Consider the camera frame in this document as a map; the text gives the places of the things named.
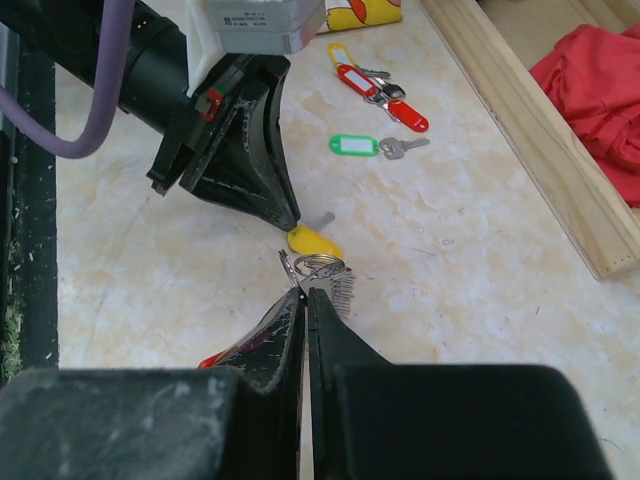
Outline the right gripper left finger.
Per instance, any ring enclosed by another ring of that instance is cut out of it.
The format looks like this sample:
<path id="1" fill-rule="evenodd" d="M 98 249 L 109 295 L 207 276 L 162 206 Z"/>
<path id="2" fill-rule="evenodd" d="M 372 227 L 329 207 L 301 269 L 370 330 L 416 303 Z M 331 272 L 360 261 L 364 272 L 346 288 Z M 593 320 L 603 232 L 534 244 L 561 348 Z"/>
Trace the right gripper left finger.
<path id="1" fill-rule="evenodd" d="M 216 479 L 299 477 L 305 294 L 288 290 L 210 368 L 232 384 L 222 396 Z"/>

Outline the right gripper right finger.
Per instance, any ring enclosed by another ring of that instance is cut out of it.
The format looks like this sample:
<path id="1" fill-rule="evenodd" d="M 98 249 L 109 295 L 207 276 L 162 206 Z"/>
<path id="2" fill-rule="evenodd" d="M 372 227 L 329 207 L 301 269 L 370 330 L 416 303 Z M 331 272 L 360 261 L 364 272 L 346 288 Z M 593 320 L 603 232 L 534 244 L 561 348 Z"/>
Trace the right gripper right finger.
<path id="1" fill-rule="evenodd" d="M 320 479 L 609 479 L 581 399 L 531 364 L 395 364 L 308 296 Z"/>

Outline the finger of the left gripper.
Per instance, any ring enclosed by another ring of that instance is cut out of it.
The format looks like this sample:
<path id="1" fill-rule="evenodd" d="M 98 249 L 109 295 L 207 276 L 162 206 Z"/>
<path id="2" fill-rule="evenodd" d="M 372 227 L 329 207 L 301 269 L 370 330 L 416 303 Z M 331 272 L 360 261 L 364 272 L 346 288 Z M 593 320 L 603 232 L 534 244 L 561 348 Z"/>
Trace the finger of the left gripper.
<path id="1" fill-rule="evenodd" d="M 251 134 L 249 165 L 257 185 L 252 186 L 253 215 L 282 231 L 292 230 L 301 214 L 289 178 L 280 128 L 281 100 L 290 62 L 285 57 L 253 57 L 253 79 L 267 87 L 262 98 L 262 133 Z"/>
<path id="2" fill-rule="evenodd" d="M 180 185 L 195 197 L 259 218 L 288 223 L 288 170 L 281 139 L 280 87 L 214 94 L 204 138 Z"/>

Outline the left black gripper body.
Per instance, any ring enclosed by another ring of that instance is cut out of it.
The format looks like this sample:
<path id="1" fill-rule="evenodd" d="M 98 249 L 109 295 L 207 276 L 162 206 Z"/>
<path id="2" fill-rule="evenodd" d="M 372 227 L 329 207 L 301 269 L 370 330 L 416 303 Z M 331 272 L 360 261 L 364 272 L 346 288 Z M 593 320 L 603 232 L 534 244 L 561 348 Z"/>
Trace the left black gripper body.
<path id="1" fill-rule="evenodd" d="M 258 54 L 226 54 L 185 106 L 173 113 L 147 177 L 164 196 L 178 184 L 198 198 L 251 196 L 222 170 L 220 147 L 228 139 L 240 94 Z"/>

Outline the yellow tag key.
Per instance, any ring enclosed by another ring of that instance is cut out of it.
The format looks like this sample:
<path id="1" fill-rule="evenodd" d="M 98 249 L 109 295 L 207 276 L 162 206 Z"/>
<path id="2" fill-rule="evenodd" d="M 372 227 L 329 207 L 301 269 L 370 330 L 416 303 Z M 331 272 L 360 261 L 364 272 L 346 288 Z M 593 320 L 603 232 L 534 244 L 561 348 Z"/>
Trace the yellow tag key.
<path id="1" fill-rule="evenodd" d="M 287 233 L 286 239 L 289 248 L 301 255 L 323 254 L 342 258 L 341 248 L 320 233 L 334 220 L 335 214 L 326 212 L 311 226 L 304 224 L 296 226 Z"/>

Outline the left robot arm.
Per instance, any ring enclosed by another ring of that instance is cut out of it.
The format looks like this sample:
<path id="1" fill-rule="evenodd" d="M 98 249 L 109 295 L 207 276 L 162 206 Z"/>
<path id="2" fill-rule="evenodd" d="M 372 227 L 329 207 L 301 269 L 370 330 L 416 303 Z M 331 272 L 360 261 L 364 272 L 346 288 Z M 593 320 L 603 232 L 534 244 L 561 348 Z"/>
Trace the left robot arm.
<path id="1" fill-rule="evenodd" d="M 148 171 L 158 194 L 180 186 L 282 231 L 298 224 L 279 125 L 287 58 L 226 54 L 190 89 L 186 36 L 141 1 L 5 1 L 1 21 L 93 90 L 87 122 L 73 141 L 2 94 L 3 116 L 41 148 L 87 157 L 124 111 L 162 137 Z"/>

